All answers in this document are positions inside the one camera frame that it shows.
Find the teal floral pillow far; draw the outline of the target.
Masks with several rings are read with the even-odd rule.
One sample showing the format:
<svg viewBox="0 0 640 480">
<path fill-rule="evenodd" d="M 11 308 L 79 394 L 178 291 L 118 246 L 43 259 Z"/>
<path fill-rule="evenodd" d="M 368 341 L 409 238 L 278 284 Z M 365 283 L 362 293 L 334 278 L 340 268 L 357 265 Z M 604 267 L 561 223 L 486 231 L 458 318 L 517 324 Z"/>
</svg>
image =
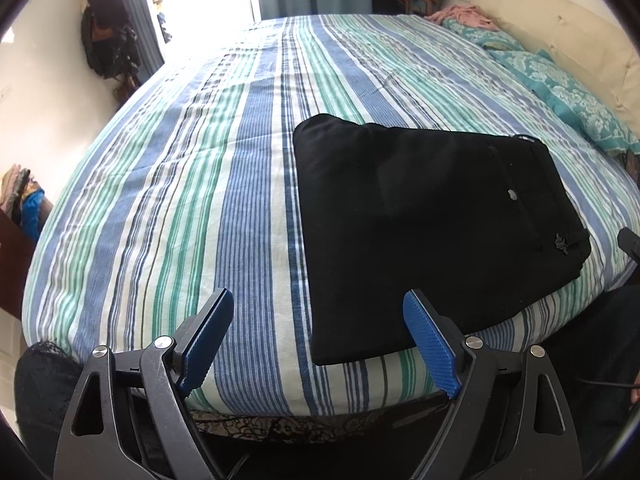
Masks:
<svg viewBox="0 0 640 480">
<path fill-rule="evenodd" d="M 477 47 L 484 50 L 494 51 L 524 51 L 525 48 L 512 36 L 501 29 L 489 30 L 466 26 L 458 23 L 453 18 L 447 18 L 442 22 L 442 26 L 454 32 Z"/>
</svg>

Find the pink garment on bed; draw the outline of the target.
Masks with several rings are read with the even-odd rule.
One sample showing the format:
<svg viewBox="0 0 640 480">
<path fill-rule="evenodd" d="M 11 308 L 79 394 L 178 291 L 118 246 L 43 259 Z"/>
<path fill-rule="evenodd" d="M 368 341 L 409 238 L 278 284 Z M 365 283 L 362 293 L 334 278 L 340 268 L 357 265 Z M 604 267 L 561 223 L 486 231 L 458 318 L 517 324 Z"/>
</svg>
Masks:
<svg viewBox="0 0 640 480">
<path fill-rule="evenodd" d="M 446 8 L 429 15 L 427 19 L 437 25 L 441 25 L 446 20 L 455 20 L 466 27 L 491 30 L 492 32 L 499 31 L 499 27 L 479 6 L 471 6 L 470 4 L 446 6 Z"/>
</svg>

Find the cream padded headboard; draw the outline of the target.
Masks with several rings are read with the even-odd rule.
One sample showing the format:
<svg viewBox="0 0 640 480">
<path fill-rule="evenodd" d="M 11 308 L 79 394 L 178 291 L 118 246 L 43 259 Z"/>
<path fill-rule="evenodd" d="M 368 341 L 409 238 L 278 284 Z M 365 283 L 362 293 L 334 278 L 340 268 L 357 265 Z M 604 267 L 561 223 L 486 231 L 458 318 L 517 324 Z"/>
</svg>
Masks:
<svg viewBox="0 0 640 480">
<path fill-rule="evenodd" d="M 544 50 L 633 133 L 639 55 L 626 32 L 570 0 L 471 0 L 527 50 Z"/>
</svg>

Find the teal floral pillow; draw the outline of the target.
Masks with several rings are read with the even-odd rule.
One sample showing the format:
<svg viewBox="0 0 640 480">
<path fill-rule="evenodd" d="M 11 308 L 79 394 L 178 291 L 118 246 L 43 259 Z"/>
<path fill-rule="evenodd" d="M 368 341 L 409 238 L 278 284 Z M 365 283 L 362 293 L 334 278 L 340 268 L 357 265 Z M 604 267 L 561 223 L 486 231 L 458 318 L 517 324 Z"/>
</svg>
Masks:
<svg viewBox="0 0 640 480">
<path fill-rule="evenodd" d="M 442 22 L 442 26 L 454 32 L 477 47 L 484 50 L 494 51 L 524 51 L 525 48 L 512 36 L 501 29 L 489 30 L 466 26 L 458 23 L 453 18 L 447 18 Z"/>
<path fill-rule="evenodd" d="M 544 50 L 494 51 L 491 57 L 523 86 L 606 154 L 639 154 L 639 139 L 579 80 L 559 68 Z"/>
</svg>

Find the dark clothes on rack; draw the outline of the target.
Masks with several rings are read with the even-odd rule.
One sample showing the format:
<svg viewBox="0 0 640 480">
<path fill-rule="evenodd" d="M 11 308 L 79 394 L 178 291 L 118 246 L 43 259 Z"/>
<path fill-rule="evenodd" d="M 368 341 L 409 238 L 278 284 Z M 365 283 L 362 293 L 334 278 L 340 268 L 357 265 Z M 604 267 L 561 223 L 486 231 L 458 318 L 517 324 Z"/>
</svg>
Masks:
<svg viewBox="0 0 640 480">
<path fill-rule="evenodd" d="M 124 0 L 87 0 L 80 24 L 89 67 L 103 79 L 114 79 L 114 98 L 124 104 L 140 87 L 137 33 Z"/>
</svg>

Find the teal floral pillow near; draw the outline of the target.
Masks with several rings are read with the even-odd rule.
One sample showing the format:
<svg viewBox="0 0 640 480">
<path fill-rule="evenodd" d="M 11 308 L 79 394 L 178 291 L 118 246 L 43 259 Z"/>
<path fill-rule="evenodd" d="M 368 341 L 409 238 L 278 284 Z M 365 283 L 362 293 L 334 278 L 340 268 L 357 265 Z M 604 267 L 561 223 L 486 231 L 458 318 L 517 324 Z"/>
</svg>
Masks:
<svg viewBox="0 0 640 480">
<path fill-rule="evenodd" d="M 606 154 L 639 154 L 639 139 L 579 80 L 559 68 L 544 50 L 494 51 L 491 57 L 523 86 Z"/>
</svg>

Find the operator black trousers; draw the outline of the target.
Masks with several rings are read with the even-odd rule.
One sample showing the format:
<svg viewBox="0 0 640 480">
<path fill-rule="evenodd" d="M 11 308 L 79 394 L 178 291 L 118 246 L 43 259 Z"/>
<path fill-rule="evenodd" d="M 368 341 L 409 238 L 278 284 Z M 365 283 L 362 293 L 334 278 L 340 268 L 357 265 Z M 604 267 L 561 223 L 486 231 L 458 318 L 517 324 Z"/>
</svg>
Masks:
<svg viewBox="0 0 640 480">
<path fill-rule="evenodd" d="M 582 466 L 597 466 L 639 401 L 639 287 L 605 292 L 542 344 L 566 395 L 576 427 Z M 17 426 L 26 448 L 45 474 L 52 474 L 63 419 L 81 366 L 55 344 L 34 344 L 18 361 L 14 380 Z M 377 445 L 393 434 L 385 418 L 376 422 L 267 418 L 267 433 L 252 437 L 250 419 L 233 419 L 230 429 L 217 422 L 205 441 L 235 460 L 265 448 L 314 450 L 332 456 L 357 445 Z"/>
</svg>

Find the black pants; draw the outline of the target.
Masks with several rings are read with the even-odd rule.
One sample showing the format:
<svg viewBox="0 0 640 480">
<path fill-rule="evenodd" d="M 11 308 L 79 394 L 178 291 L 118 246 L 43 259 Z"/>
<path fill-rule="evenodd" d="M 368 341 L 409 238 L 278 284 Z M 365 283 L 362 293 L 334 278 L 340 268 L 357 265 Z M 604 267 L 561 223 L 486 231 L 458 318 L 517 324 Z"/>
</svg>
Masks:
<svg viewBox="0 0 640 480">
<path fill-rule="evenodd" d="M 322 114 L 293 133 L 318 365 L 409 349 L 410 290 L 470 334 L 582 272 L 587 229 L 531 136 L 387 128 Z"/>
</svg>

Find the dark wooden nightstand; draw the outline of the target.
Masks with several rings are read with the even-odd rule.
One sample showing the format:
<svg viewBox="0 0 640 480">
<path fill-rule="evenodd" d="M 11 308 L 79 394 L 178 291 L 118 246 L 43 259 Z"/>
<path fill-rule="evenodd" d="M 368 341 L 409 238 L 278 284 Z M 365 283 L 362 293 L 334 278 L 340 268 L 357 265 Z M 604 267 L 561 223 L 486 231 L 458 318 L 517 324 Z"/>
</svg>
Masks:
<svg viewBox="0 0 640 480">
<path fill-rule="evenodd" d="M 0 301 L 3 310 L 22 318 L 28 269 L 36 244 L 3 212 L 0 212 Z"/>
</svg>

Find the blue striped curtain left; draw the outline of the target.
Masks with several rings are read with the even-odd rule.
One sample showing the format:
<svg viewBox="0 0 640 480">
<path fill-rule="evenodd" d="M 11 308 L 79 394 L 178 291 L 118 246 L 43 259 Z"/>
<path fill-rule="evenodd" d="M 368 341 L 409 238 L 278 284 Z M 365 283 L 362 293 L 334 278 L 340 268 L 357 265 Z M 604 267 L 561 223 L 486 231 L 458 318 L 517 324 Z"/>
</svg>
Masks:
<svg viewBox="0 0 640 480">
<path fill-rule="evenodd" d="M 124 0 L 132 28 L 137 33 L 141 58 L 138 78 L 147 82 L 165 63 L 158 43 L 150 0 Z"/>
</svg>

